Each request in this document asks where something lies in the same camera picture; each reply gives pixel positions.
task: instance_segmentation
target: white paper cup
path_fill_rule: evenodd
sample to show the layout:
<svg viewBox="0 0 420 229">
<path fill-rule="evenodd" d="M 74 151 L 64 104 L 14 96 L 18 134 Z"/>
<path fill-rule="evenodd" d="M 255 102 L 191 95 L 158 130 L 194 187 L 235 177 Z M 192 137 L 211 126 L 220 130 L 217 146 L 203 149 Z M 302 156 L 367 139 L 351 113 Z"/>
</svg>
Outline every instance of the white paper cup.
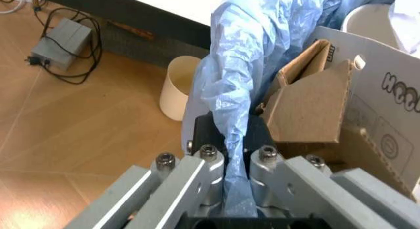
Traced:
<svg viewBox="0 0 420 229">
<path fill-rule="evenodd" d="M 199 63 L 200 59 L 192 56 L 180 56 L 169 63 L 159 101 L 160 109 L 168 118 L 182 121 Z"/>
<path fill-rule="evenodd" d="M 367 4 L 350 12 L 341 25 L 341 31 L 364 36 L 399 49 L 387 4 Z"/>
</svg>

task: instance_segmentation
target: black cable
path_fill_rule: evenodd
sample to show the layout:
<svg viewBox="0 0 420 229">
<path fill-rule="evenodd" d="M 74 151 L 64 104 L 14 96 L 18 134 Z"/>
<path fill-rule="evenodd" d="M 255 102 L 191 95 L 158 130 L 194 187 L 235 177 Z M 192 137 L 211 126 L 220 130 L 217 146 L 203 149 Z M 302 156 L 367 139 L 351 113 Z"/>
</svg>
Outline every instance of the black cable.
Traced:
<svg viewBox="0 0 420 229">
<path fill-rule="evenodd" d="M 0 2 L 2 3 L 6 3 L 6 4 L 10 4 L 12 2 L 14 2 L 15 0 L 0 0 Z"/>
<path fill-rule="evenodd" d="M 45 26 L 45 23 L 41 20 L 41 18 L 39 17 L 39 15 L 38 15 L 38 12 L 39 11 L 41 11 L 42 10 L 42 7 L 45 5 L 45 4 L 47 4 L 48 3 L 48 1 L 44 1 L 42 4 L 40 4 L 38 7 L 37 6 L 34 6 L 33 7 L 33 12 L 34 12 L 34 15 L 35 15 L 35 17 L 36 17 L 36 19 L 43 25 L 43 26 Z M 73 16 L 73 17 L 71 17 L 70 18 L 70 20 L 74 20 L 75 18 L 77 18 L 77 16 L 79 16 L 79 14 L 80 14 L 80 11 L 78 10 L 77 12 L 76 12 L 76 14 Z"/>
<path fill-rule="evenodd" d="M 49 36 L 46 35 L 46 31 L 47 31 L 48 26 L 50 24 L 52 15 L 58 10 L 68 10 L 68 11 L 76 12 L 75 16 L 73 16 L 72 19 L 75 19 L 78 15 L 83 15 L 84 16 L 83 18 L 76 20 L 76 22 L 80 23 L 82 21 L 88 20 L 93 24 L 93 27 L 96 30 L 96 35 L 97 35 L 96 40 L 97 40 L 97 42 L 96 42 L 96 45 L 93 46 L 93 36 L 92 36 L 91 40 L 89 41 L 89 45 L 90 45 L 89 56 L 76 55 L 76 54 L 70 52 L 69 50 L 67 50 L 66 48 L 64 48 L 62 45 L 60 45 L 56 40 L 54 40 L 54 39 L 52 39 L 52 38 L 50 38 Z M 83 58 L 83 59 L 88 59 L 88 58 L 92 57 L 93 58 L 93 64 L 87 72 L 76 74 L 76 75 L 64 75 L 64 74 L 58 74 L 58 73 L 55 73 L 55 72 L 51 71 L 50 68 L 49 68 L 50 62 L 48 60 L 45 60 L 44 63 L 42 63 L 39 58 L 28 57 L 27 61 L 32 65 L 42 66 L 44 68 L 44 70 L 47 71 L 49 74 L 53 75 L 57 79 L 60 79 L 64 82 L 67 82 L 67 83 L 70 83 L 70 84 L 75 84 L 75 85 L 83 83 L 88 78 L 88 76 L 91 74 L 91 72 L 98 66 L 98 64 L 99 64 L 99 62 L 102 58 L 102 38 L 101 38 L 101 30 L 100 30 L 99 22 L 96 19 L 94 19 L 94 18 L 92 18 L 92 17 L 90 17 L 90 16 L 88 16 L 88 15 L 86 15 L 86 14 L 84 14 L 84 13 L 78 11 L 78 10 L 74 10 L 74 9 L 70 9 L 70 8 L 57 8 L 57 9 L 52 10 L 48 14 L 48 18 L 43 25 L 44 25 L 44 30 L 42 32 L 41 38 L 46 38 L 46 39 L 52 40 L 60 48 L 62 48 L 64 51 L 66 51 L 67 53 L 69 53 L 70 55 L 72 55 L 74 57 Z M 80 77 L 82 77 L 82 79 L 78 82 L 69 80 L 69 78 L 74 79 L 74 78 L 80 78 Z"/>
<path fill-rule="evenodd" d="M 45 26 L 45 23 L 39 18 L 39 16 L 38 16 L 38 11 L 39 10 L 35 10 L 34 9 L 34 13 L 35 13 L 35 17 L 38 19 L 38 21 L 43 25 L 43 26 Z"/>
</svg>

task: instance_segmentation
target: circular logo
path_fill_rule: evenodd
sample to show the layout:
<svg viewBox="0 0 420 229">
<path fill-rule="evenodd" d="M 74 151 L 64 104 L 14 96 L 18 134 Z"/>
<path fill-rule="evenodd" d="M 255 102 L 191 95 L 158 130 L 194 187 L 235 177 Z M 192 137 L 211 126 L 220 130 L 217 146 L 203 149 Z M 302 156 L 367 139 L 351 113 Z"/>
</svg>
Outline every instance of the circular logo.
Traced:
<svg viewBox="0 0 420 229">
<path fill-rule="evenodd" d="M 390 159 L 395 159 L 398 156 L 398 143 L 396 139 L 390 134 L 382 136 L 381 150 L 385 156 Z"/>
</svg>

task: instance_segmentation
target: hex socket screw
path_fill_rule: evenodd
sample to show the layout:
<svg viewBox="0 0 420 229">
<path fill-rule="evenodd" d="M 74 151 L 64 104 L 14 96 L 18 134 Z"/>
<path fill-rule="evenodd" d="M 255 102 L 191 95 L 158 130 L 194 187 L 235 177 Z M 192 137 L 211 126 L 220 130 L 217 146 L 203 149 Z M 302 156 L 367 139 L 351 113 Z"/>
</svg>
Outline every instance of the hex socket screw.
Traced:
<svg viewBox="0 0 420 229">
<path fill-rule="evenodd" d="M 273 146 L 264 145 L 258 150 L 258 156 L 262 162 L 272 162 L 277 158 L 277 149 Z"/>
<path fill-rule="evenodd" d="M 156 157 L 156 167 L 160 171 L 170 171 L 175 167 L 175 156 L 171 153 L 161 153 Z"/>
<path fill-rule="evenodd" d="M 211 162 L 217 159 L 217 148 L 214 145 L 205 144 L 201 146 L 199 152 L 200 158 L 207 162 Z"/>
<path fill-rule="evenodd" d="M 309 161 L 314 167 L 318 169 L 323 169 L 325 166 L 325 161 L 323 158 L 316 156 L 314 154 L 308 154 L 306 160 Z"/>
<path fill-rule="evenodd" d="M 188 140 L 187 142 L 187 152 L 192 154 L 192 140 Z"/>
</svg>

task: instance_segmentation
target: cardboard box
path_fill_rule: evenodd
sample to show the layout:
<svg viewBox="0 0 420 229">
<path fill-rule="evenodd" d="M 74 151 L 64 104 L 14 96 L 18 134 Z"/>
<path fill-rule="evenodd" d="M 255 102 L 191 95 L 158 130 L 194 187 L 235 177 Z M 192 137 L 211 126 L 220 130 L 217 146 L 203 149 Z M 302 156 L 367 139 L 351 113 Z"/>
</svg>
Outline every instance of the cardboard box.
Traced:
<svg viewBox="0 0 420 229">
<path fill-rule="evenodd" d="M 361 71 L 353 73 L 345 121 L 366 128 L 387 163 L 413 189 L 420 176 L 420 59 L 325 27 L 317 27 L 308 43 L 316 39 L 332 44 L 326 68 L 344 59 L 364 60 Z"/>
<path fill-rule="evenodd" d="M 261 115 L 278 143 L 338 143 L 351 63 L 323 71 L 330 44 L 319 40 L 283 67 Z"/>
<path fill-rule="evenodd" d="M 264 100 L 262 118 L 280 152 L 320 155 L 333 171 L 363 168 L 413 199 L 420 60 L 325 27 L 308 44 L 279 71 Z"/>
</svg>

